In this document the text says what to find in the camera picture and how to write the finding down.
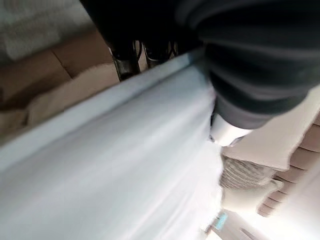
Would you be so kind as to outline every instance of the white surface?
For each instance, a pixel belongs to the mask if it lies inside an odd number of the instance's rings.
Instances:
[[[268,240],[310,240],[304,237],[297,228],[288,225],[287,222],[275,216],[263,217],[257,213],[242,214],[241,217],[247,222],[248,229],[255,229]]]
[[[226,187],[223,190],[222,208],[236,213],[255,213],[264,200],[283,185],[281,181],[271,180],[265,185],[251,188]]]
[[[320,159],[299,181],[294,192],[289,195],[283,209],[276,216],[279,222],[288,225],[285,229],[287,233],[294,229],[302,236],[299,238],[300,240],[320,239],[319,183]]]
[[[222,240],[215,232],[210,232],[205,240]]]
[[[2,147],[0,239],[203,239],[200,227],[219,211],[222,162],[207,142],[213,88],[190,59],[110,88]]]
[[[228,217],[221,231],[217,232],[223,240],[278,240],[269,237],[269,232],[264,232],[256,227],[256,219],[244,219],[232,211],[224,212]],[[290,240],[290,238],[282,238],[281,240]]]

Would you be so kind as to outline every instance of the black machine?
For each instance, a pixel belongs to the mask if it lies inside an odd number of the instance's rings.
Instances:
[[[320,2],[314,0],[81,0],[109,45],[121,81],[203,46],[230,126],[260,128],[301,103],[320,80]]]

